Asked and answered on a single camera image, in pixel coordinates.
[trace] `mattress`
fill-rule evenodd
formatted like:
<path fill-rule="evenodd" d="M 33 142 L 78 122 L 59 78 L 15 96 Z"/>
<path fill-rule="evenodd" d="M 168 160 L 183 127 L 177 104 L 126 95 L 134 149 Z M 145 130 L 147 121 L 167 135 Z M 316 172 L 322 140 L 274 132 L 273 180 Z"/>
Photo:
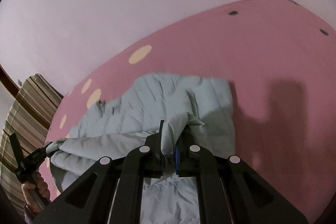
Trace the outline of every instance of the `mattress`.
<path fill-rule="evenodd" d="M 236 154 L 312 223 L 336 191 L 336 31 L 292 0 L 243 0 L 130 46 L 64 96 L 47 141 L 148 73 L 228 79 Z M 49 163 L 40 171 L 57 196 Z"/>

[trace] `striped curtain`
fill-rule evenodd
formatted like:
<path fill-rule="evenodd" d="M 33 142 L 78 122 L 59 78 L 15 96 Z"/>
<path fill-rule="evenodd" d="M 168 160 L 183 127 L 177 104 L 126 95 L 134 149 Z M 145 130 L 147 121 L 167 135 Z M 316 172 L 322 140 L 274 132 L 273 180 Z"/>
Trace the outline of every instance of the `striped curtain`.
<path fill-rule="evenodd" d="M 25 201 L 21 183 L 14 174 L 17 163 L 9 136 L 17 134 L 25 156 L 42 147 L 62 98 L 40 74 L 30 76 L 16 95 L 5 121 L 0 139 L 0 183 L 21 215 Z"/>

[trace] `dark spot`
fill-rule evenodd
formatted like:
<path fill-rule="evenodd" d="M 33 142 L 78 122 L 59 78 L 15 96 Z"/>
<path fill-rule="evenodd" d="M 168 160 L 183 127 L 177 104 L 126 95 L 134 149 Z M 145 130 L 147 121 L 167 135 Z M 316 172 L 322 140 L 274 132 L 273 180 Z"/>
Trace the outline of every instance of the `dark spot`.
<path fill-rule="evenodd" d="M 231 11 L 231 12 L 229 12 L 229 15 L 230 15 L 230 16 L 234 16 L 234 15 L 237 15 L 237 14 L 238 14 L 237 11 Z"/>
<path fill-rule="evenodd" d="M 297 2 L 295 2 L 294 0 L 288 0 L 290 1 L 291 3 L 294 3 L 295 5 L 299 5 Z"/>
<path fill-rule="evenodd" d="M 326 35 L 326 36 L 329 35 L 325 30 L 320 29 L 320 32 L 323 33 L 323 34 Z"/>

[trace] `pink bedsheet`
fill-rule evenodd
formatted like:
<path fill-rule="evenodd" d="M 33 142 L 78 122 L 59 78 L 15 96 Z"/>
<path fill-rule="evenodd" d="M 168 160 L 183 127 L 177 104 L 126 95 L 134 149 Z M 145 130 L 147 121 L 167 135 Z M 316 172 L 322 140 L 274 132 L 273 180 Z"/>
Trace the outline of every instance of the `pink bedsheet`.
<path fill-rule="evenodd" d="M 65 95 L 47 141 L 66 136 L 87 104 L 120 97 L 142 75 L 227 78 L 236 154 L 311 223 L 336 191 L 335 71 L 336 31 L 322 19 L 288 0 L 239 1 L 161 29 L 100 66 Z M 40 171 L 54 199 L 47 164 Z"/>

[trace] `cream polka dot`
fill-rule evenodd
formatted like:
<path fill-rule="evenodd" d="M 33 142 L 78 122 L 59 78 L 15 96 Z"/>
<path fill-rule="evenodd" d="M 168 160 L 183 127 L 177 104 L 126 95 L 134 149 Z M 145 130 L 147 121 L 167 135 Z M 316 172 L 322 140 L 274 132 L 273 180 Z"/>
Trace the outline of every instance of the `cream polka dot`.
<path fill-rule="evenodd" d="M 65 124 L 65 121 L 67 120 L 67 115 L 65 114 L 61 120 L 61 123 L 59 124 L 59 129 L 62 129 L 64 124 Z"/>
<path fill-rule="evenodd" d="M 101 90 L 100 89 L 95 90 L 87 101 L 86 104 L 87 109 L 92 107 L 100 99 L 100 96 L 101 96 Z"/>
<path fill-rule="evenodd" d="M 74 89 L 70 90 L 69 93 L 68 93 L 68 97 L 70 96 L 70 94 L 73 92 Z"/>
<path fill-rule="evenodd" d="M 82 88 L 82 91 L 81 91 L 82 94 L 89 89 L 89 87 L 91 85 L 91 82 L 92 82 L 92 79 L 89 79 L 88 81 L 86 81 L 86 83 L 84 84 L 84 86 Z"/>
<path fill-rule="evenodd" d="M 147 54 L 151 52 L 151 50 L 152 50 L 151 45 L 146 45 L 146 46 L 143 46 L 137 49 L 128 59 L 128 62 L 132 65 L 140 62 L 142 59 L 144 59 L 147 56 Z"/>

